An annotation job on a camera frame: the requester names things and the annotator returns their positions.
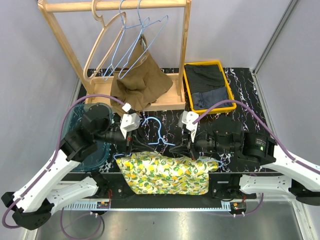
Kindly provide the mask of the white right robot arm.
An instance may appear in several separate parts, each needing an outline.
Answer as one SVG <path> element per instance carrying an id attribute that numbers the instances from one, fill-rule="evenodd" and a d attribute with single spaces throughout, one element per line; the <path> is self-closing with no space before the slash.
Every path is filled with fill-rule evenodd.
<path id="1" fill-rule="evenodd" d="M 198 132 L 191 120 L 182 117 L 178 123 L 187 137 L 170 149 L 192 160 L 205 160 L 214 154 L 230 154 L 235 162 L 247 167 L 263 167 L 280 176 L 241 175 L 227 185 L 228 195 L 239 198 L 243 194 L 263 193 L 294 196 L 303 204 L 320 204 L 320 168 L 298 156 L 290 159 L 271 137 L 247 132 L 242 123 L 222 116 L 214 120 L 208 130 Z"/>

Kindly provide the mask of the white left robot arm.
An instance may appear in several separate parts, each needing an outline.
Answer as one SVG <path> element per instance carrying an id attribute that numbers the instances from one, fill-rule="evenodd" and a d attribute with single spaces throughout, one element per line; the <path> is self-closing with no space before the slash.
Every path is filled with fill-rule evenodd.
<path id="1" fill-rule="evenodd" d="M 63 207 L 87 197 L 103 198 L 110 192 L 108 181 L 97 171 L 63 189 L 57 184 L 73 169 L 98 150 L 98 142 L 117 144 L 128 153 L 137 142 L 140 116 L 129 110 L 120 125 L 112 128 L 111 109 L 92 104 L 78 124 L 61 141 L 47 163 L 21 189 L 5 192 L 1 200 L 6 207 L 2 224 L 8 229 L 35 230 Z"/>

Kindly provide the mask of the tan brown skirt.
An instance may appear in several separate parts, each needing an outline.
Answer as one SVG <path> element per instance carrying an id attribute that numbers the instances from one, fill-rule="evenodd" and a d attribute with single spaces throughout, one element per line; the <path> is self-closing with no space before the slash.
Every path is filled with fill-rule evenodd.
<path id="1" fill-rule="evenodd" d="M 129 63 L 132 64 L 133 58 L 142 51 L 138 45 Z M 123 79 L 119 78 L 120 68 L 116 68 L 113 74 L 110 95 L 123 103 L 129 103 L 135 111 L 142 111 L 156 102 L 173 85 L 173 81 L 162 72 L 149 51 L 146 56 L 146 60 L 140 61 Z"/>

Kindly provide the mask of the yellow floral cloth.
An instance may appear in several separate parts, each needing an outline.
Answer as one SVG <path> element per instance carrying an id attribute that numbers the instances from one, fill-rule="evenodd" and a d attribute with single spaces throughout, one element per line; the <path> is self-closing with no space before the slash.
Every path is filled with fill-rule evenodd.
<path id="1" fill-rule="evenodd" d="M 148 151 L 117 156 L 115 161 L 137 195 L 204 195 L 209 191 L 209 173 L 222 166 L 214 158 L 174 158 Z"/>

